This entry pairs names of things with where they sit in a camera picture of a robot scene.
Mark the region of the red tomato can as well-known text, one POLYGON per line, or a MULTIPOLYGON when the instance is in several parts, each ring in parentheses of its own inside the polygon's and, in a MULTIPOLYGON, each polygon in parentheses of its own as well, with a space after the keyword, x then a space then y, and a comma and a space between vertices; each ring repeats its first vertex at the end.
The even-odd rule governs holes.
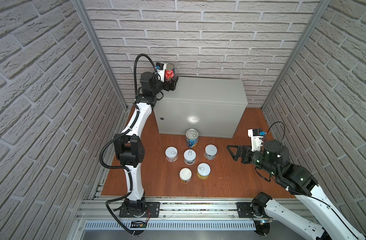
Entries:
POLYGON ((167 63, 166 68, 164 71, 164 79, 166 81, 172 80, 172 78, 175 76, 175 67, 172 63, 167 63))

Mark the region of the yellow labelled can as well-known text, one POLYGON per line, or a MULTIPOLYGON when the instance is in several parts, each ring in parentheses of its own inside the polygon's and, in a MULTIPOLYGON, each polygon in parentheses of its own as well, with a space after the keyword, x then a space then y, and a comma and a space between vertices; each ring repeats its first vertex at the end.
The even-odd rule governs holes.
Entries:
POLYGON ((211 167, 208 164, 201 163, 198 165, 197 176, 201 180, 206 180, 209 177, 210 173, 211 173, 211 167))

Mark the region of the white flat-lid can front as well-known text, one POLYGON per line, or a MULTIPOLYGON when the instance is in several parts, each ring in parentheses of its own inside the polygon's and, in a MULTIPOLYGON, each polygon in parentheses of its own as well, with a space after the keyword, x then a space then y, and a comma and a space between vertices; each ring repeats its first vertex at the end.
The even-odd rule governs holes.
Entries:
POLYGON ((192 179, 192 171, 189 168, 183 168, 179 172, 179 177, 183 184, 188 184, 192 179))

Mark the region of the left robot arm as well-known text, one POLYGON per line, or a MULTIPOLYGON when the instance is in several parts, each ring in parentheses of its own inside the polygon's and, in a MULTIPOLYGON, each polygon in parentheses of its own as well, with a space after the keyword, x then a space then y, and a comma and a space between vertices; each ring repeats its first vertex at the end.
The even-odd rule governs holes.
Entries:
POLYGON ((163 90, 174 91, 177 81, 177 76, 162 81, 157 73, 141 74, 141 86, 136 89, 137 95, 133 103, 133 115, 122 133, 114 137, 115 155, 120 165, 124 167, 127 185, 127 196, 120 210, 120 215, 123 217, 141 218, 148 213, 141 181, 141 163, 145 157, 141 133, 157 101, 160 100, 157 95, 163 90))

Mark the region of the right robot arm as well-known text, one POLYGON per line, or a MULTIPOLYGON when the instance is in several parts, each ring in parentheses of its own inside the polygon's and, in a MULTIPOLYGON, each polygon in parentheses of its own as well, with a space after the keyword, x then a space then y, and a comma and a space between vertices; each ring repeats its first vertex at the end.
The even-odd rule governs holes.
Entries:
POLYGON ((234 161, 254 165, 256 172, 267 172, 274 181, 300 200, 317 219, 315 224, 260 192, 248 210, 257 217, 273 218, 307 240, 366 240, 334 206, 309 170, 290 161, 289 150, 277 140, 252 139, 252 146, 228 145, 234 161))

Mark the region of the white can right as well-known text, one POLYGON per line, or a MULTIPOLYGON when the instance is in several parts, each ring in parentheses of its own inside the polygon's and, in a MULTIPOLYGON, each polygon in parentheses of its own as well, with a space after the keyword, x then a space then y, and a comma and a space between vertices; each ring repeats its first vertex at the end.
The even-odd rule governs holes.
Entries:
POLYGON ((216 158, 216 155, 218 153, 218 149, 215 145, 207 145, 205 148, 205 157, 208 160, 213 160, 216 158))

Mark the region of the white can centre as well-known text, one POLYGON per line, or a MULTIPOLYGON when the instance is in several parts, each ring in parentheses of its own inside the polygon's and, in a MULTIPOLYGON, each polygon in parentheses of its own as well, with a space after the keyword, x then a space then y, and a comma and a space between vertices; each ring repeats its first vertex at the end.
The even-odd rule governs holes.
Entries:
POLYGON ((197 154, 194 150, 186 150, 184 152, 184 161, 187 165, 193 165, 196 162, 197 154))

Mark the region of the grey metal cabinet box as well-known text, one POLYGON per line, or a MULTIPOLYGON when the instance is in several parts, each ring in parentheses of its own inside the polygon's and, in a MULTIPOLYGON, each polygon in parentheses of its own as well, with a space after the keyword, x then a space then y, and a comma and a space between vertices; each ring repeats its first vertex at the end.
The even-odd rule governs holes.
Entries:
POLYGON ((174 91, 163 91, 154 107, 160 134, 233 138, 248 105, 241 80, 179 77, 174 91))

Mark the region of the blue soup can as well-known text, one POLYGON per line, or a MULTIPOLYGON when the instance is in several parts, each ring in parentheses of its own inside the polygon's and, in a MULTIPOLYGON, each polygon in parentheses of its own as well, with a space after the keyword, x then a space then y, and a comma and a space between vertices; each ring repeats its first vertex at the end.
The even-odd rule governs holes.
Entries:
POLYGON ((195 148, 198 145, 199 133, 196 129, 188 129, 186 132, 186 144, 189 148, 195 148))

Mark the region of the white can far left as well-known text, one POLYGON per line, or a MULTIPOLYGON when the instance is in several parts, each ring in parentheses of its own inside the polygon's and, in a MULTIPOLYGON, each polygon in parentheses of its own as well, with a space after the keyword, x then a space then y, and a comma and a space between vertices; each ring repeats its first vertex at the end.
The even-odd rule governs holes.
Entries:
POLYGON ((175 147, 168 147, 165 150, 166 160, 168 162, 175 162, 178 159, 178 150, 175 147))

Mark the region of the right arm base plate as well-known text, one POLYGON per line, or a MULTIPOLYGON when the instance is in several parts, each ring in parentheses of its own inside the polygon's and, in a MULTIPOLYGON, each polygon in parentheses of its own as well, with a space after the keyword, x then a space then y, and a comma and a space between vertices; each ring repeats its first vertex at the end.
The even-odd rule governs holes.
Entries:
POLYGON ((255 218, 268 219, 270 218, 266 212, 266 204, 259 202, 237 202, 237 210, 240 219, 255 218))

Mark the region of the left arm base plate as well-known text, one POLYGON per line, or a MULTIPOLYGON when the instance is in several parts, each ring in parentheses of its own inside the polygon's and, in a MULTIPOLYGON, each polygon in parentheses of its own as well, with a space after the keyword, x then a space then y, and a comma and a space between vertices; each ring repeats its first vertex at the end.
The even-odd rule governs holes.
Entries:
POLYGON ((160 202, 124 202, 119 209, 120 218, 158 218, 160 202))

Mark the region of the left aluminium corner post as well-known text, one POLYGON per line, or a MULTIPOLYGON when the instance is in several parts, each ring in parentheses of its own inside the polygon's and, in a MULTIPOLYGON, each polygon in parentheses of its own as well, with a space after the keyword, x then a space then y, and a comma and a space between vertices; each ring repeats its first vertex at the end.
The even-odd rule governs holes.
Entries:
POLYGON ((96 30, 93 26, 93 23, 88 15, 88 12, 85 8, 85 5, 83 3, 82 0, 74 0, 73 1, 74 7, 80 17, 80 20, 82 22, 82 24, 84 25, 84 28, 90 38, 90 41, 97 53, 97 56, 99 57, 101 64, 108 76, 108 79, 110 80, 113 90, 119 100, 119 103, 121 104, 121 106, 127 110, 128 109, 128 105, 124 99, 124 96, 120 90, 120 87, 116 81, 116 78, 114 76, 114 73, 112 71, 111 66, 109 65, 108 59, 106 57, 106 54, 104 52, 104 49, 99 41, 98 35, 96 33, 96 30))

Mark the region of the aluminium corner post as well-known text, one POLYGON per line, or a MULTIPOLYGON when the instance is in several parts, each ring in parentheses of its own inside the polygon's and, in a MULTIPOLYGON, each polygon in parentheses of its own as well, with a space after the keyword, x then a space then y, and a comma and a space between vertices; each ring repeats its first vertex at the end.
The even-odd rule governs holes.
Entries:
POLYGON ((330 5, 330 3, 331 3, 331 0, 319 1, 314 13, 312 14, 310 21, 308 22, 308 24, 305 27, 304 32, 301 34, 300 39, 296 43, 294 49, 292 50, 289 58, 286 61, 283 69, 281 70, 280 74, 278 75, 278 78, 276 79, 269 94, 267 95, 267 97, 261 107, 262 111, 264 111, 268 107, 270 101, 272 100, 272 98, 275 95, 276 90, 279 88, 282 81, 284 80, 286 73, 288 72, 288 70, 290 69, 292 64, 296 61, 296 59, 298 58, 298 54, 302 51, 303 47, 305 46, 306 42, 308 41, 310 35, 313 33, 315 27, 318 25, 320 19, 322 18, 323 14, 325 13, 325 11, 328 8, 328 6, 330 5))
POLYGON ((128 109, 128 105, 124 99, 124 96, 120 90, 120 87, 116 81, 116 78, 114 76, 114 73, 112 71, 111 66, 109 65, 108 59, 106 57, 106 54, 104 52, 104 49, 99 41, 98 35, 96 33, 96 30, 93 26, 93 23, 88 15, 88 12, 85 8, 85 5, 83 3, 82 0, 74 0, 73 1, 74 7, 80 17, 80 20, 82 22, 82 24, 84 25, 84 28, 90 38, 90 41, 97 53, 97 56, 99 57, 101 64, 108 76, 108 79, 110 80, 113 90, 119 100, 119 103, 121 104, 121 106, 127 110, 128 109))

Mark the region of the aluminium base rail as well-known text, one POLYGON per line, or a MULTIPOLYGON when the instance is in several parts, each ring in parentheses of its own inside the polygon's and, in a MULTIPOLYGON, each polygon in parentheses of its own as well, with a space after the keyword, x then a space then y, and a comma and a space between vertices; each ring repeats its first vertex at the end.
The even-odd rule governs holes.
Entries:
MULTIPOLYGON (((69 233, 70 238, 88 230, 121 230, 106 208, 107 198, 82 202, 69 233)), ((267 227, 274 217, 255 217, 252 199, 150 198, 142 217, 132 216, 121 202, 110 204, 121 224, 130 230, 133 223, 146 223, 139 231, 256 231, 267 227)))

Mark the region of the right aluminium corner post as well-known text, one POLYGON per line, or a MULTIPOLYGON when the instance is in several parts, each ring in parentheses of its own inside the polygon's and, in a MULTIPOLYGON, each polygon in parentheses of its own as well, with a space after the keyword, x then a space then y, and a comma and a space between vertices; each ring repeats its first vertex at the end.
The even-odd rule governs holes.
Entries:
POLYGON ((267 97, 261 107, 262 111, 264 111, 268 107, 270 101, 272 100, 272 98, 275 95, 276 90, 279 88, 282 81, 284 80, 286 73, 288 72, 288 70, 290 69, 292 64, 296 61, 296 59, 298 58, 298 54, 302 51, 303 47, 305 46, 306 42, 308 41, 310 35, 313 33, 315 27, 318 25, 320 19, 322 18, 323 14, 325 13, 325 11, 328 8, 328 6, 330 5, 330 3, 331 3, 331 0, 319 1, 314 13, 312 14, 310 21, 308 22, 308 24, 305 27, 304 32, 301 34, 300 39, 296 43, 294 49, 292 50, 289 58, 286 61, 283 69, 281 70, 280 74, 278 75, 278 78, 276 79, 269 94, 267 95, 267 97))

